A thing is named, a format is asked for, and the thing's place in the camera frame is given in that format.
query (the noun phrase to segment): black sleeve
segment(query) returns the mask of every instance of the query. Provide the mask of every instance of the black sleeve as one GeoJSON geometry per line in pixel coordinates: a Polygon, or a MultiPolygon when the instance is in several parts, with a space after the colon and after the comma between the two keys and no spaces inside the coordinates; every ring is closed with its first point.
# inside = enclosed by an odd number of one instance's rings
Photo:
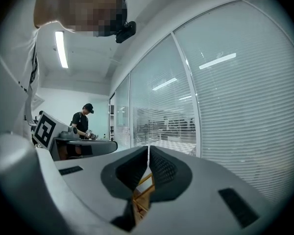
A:
{"type": "Polygon", "coordinates": [[[77,112],[73,115],[72,124],[78,124],[79,120],[80,120],[80,116],[79,116],[79,112],[77,112]]]}

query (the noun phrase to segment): black rectangular slot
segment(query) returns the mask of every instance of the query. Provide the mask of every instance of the black rectangular slot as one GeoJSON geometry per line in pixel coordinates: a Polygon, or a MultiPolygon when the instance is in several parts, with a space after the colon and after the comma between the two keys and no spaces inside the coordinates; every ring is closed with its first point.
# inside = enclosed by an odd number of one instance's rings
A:
{"type": "Polygon", "coordinates": [[[231,188],[219,190],[219,194],[242,228],[255,222],[259,216],[251,209],[244,199],[231,188]]]}
{"type": "Polygon", "coordinates": [[[63,175],[68,175],[77,171],[83,170],[82,167],[79,166],[74,166],[74,167],[70,167],[70,168],[65,168],[65,169],[60,169],[59,172],[60,174],[63,175]]]}

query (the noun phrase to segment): black t-shirt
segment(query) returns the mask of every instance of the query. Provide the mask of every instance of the black t-shirt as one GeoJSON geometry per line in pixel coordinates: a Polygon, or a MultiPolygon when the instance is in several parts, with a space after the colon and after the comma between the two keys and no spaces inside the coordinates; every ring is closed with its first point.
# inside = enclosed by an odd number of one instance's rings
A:
{"type": "MultiPolygon", "coordinates": [[[[86,132],[88,130],[88,120],[81,112],[77,112],[73,115],[72,124],[76,124],[79,131],[86,132]]],[[[81,139],[85,139],[85,136],[79,135],[81,139]]]]}

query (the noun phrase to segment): glass wall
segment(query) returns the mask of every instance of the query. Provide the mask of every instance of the glass wall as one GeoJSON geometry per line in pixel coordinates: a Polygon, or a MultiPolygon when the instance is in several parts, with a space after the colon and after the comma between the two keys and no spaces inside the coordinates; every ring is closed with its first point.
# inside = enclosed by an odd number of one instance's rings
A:
{"type": "Polygon", "coordinates": [[[294,179],[293,45],[243,1],[175,34],[198,94],[202,157],[281,200],[294,179]]]}
{"type": "Polygon", "coordinates": [[[114,121],[115,121],[115,141],[118,143],[118,150],[127,149],[129,143],[129,119],[128,119],[128,93],[129,93],[129,75],[116,89],[114,121]]]}
{"type": "Polygon", "coordinates": [[[196,128],[190,87],[172,36],[131,72],[133,146],[157,145],[194,154],[196,128]]]}
{"type": "Polygon", "coordinates": [[[280,203],[294,186],[290,24],[274,0],[241,0],[177,29],[117,89],[116,141],[197,150],[280,203]]]}

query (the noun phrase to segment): window blinds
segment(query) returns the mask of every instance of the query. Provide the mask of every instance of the window blinds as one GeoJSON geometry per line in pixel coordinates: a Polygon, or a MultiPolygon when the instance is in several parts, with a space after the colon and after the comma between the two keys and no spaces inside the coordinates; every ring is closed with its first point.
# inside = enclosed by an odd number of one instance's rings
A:
{"type": "Polygon", "coordinates": [[[129,75],[116,89],[114,119],[115,119],[115,141],[120,149],[130,147],[129,143],[129,120],[128,120],[128,93],[129,93],[129,75]]]}
{"type": "Polygon", "coordinates": [[[202,157],[273,204],[294,183],[294,47],[263,13],[239,1],[191,21],[176,37],[192,70],[202,157]]]}
{"type": "Polygon", "coordinates": [[[133,69],[130,85],[133,146],[150,144],[190,154],[196,145],[192,98],[172,36],[133,69]]]}

